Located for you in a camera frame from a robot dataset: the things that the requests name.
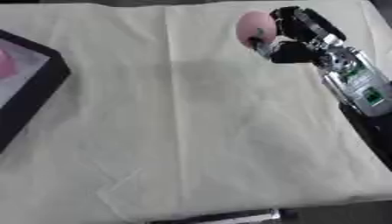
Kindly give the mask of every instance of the white cloth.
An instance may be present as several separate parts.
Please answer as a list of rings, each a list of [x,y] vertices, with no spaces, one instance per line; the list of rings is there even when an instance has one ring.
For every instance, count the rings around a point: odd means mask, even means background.
[[[391,173],[315,69],[274,65],[235,39],[244,12],[287,5],[318,11],[392,71],[392,33],[369,2],[0,5],[2,29],[59,50],[73,70],[1,157],[2,222],[390,199]]]

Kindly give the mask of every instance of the black base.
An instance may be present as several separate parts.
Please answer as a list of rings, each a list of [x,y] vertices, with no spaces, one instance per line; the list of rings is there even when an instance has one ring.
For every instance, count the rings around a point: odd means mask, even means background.
[[[70,74],[61,55],[53,49],[0,30],[0,39],[44,54],[49,60],[0,108],[0,152],[32,119]]]

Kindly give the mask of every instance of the robotic arm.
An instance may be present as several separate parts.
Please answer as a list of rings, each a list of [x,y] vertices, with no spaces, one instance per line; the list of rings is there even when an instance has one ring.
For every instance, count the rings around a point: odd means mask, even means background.
[[[274,63],[316,66],[347,120],[392,171],[390,80],[363,51],[345,46],[346,36],[316,11],[293,6],[274,10],[270,16],[276,34],[291,41],[271,44],[265,38],[268,33],[260,26],[254,27],[257,31],[248,37],[248,46]]]

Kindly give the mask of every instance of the pink object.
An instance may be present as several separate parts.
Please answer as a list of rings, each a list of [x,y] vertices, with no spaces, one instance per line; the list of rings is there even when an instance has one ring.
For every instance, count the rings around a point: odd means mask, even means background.
[[[250,11],[243,15],[237,23],[237,38],[246,47],[252,47],[249,38],[259,36],[265,43],[270,44],[277,36],[275,20],[269,13],[261,11]]]
[[[0,79],[16,74],[15,61],[5,51],[0,49]]]

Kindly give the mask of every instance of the ball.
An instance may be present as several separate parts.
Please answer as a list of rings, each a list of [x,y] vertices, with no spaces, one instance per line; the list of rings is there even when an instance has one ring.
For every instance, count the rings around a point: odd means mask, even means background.
[[[16,74],[15,61],[5,51],[0,49],[0,79]]]
[[[243,15],[237,23],[236,34],[238,40],[246,47],[252,48],[249,43],[251,37],[261,37],[266,44],[270,44],[277,36],[275,20],[269,13],[250,11]]]

